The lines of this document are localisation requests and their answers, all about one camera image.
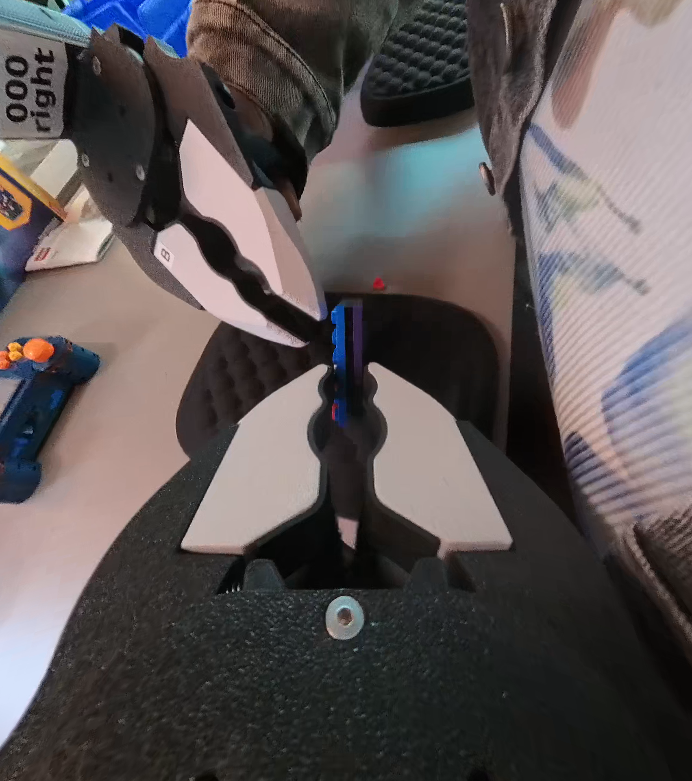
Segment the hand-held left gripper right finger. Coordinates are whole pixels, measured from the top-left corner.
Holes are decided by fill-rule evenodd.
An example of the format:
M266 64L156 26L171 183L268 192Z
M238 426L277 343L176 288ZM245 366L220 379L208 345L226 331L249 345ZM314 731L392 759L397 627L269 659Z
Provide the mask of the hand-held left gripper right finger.
M375 547L391 559L508 551L511 533L455 417L379 363L368 378L380 423L368 483Z

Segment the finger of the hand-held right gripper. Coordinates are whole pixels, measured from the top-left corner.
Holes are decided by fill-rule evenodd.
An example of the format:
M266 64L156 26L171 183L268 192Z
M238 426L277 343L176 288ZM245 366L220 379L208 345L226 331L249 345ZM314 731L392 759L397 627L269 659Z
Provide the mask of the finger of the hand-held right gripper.
M193 120L186 123L179 154L187 203L226 232L237 251L238 268L259 280L266 299L322 321L323 294L282 194L270 185L253 188Z
M300 348L311 342L310 336L294 335L290 327L275 324L269 315L250 305L248 296L239 292L233 281L206 262L195 236L182 225L174 224L157 235L154 256L222 323L279 345Z

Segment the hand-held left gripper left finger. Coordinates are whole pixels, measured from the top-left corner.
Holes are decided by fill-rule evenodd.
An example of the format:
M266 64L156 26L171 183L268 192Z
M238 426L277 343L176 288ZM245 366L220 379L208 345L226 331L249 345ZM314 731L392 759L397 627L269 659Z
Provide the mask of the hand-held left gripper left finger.
M198 554L254 552L311 511L322 465L309 436L330 367L318 365L248 412L181 541Z

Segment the blue purple brick plate assembly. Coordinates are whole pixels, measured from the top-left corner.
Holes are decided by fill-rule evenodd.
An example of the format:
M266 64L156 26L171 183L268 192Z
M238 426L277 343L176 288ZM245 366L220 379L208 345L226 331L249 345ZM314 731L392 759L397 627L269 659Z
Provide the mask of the blue purple brick plate assembly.
M331 313L333 421L346 428L363 405L363 300L342 300Z

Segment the person's right forearm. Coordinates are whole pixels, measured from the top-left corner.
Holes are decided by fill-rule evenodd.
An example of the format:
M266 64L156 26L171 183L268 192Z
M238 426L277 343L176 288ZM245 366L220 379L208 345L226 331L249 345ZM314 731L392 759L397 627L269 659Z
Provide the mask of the person's right forearm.
M331 143L344 96L416 4L196 1L187 51L257 105L306 170Z

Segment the person's right hand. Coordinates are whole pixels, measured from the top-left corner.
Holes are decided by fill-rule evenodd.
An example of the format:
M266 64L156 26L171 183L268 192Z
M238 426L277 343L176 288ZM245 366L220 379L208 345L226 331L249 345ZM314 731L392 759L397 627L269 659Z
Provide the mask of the person's right hand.
M292 132L275 117L268 115L253 97L234 85L230 89L254 161L282 194L295 222L300 222L300 200L309 173L309 162L304 150Z

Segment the white instruction booklet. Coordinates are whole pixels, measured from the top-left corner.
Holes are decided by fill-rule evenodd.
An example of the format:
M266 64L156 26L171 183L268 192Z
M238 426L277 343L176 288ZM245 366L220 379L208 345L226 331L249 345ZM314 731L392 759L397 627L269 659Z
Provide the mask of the white instruction booklet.
M52 270L100 262L113 242L113 227L81 184L66 206L66 217L40 239L24 271Z

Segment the black egg-crate foam mat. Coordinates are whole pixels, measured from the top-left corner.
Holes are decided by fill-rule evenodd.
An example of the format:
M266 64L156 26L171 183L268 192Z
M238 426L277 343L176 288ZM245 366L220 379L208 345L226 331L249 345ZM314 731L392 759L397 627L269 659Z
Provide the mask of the black egg-crate foam mat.
M425 1L388 34L361 84L363 120L405 127L474 106L465 1Z
M363 298L363 356L419 387L487 438L494 432L499 365L487 328L470 311L432 298L382 292ZM189 379L176 438L193 457L221 430L321 363L332 363L331 324L309 345L265 341L220 324Z

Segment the blue plastic crate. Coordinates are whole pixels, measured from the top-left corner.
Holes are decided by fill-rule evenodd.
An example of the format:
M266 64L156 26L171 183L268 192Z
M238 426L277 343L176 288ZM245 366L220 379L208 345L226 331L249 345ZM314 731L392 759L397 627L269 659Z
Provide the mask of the blue plastic crate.
M105 31L117 24L146 40L164 43L178 57L187 55L187 26L193 1L67 1L63 13Z

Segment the blue orange brick game controller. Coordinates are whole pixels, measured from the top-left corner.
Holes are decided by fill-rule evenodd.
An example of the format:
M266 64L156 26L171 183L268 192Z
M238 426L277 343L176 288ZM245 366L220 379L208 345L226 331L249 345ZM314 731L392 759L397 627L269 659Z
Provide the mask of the blue orange brick game controller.
M0 351L0 504L26 502L37 491L39 454L74 389L100 363L61 336L20 337Z

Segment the person's dark jacket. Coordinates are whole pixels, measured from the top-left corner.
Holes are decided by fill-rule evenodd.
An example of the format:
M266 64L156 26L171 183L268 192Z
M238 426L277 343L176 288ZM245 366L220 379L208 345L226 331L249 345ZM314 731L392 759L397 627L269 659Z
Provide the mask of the person's dark jacket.
M483 180L501 198L516 243L507 456L576 523L546 375L519 187L524 133L579 9L577 1L468 2L468 62L489 157Z

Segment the person's white printed shirt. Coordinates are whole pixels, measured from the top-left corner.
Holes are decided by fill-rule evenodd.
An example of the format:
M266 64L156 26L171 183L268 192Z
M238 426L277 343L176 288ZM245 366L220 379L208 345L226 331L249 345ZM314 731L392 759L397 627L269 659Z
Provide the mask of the person's white printed shirt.
M579 518L692 665L692 1L581 2L518 163Z

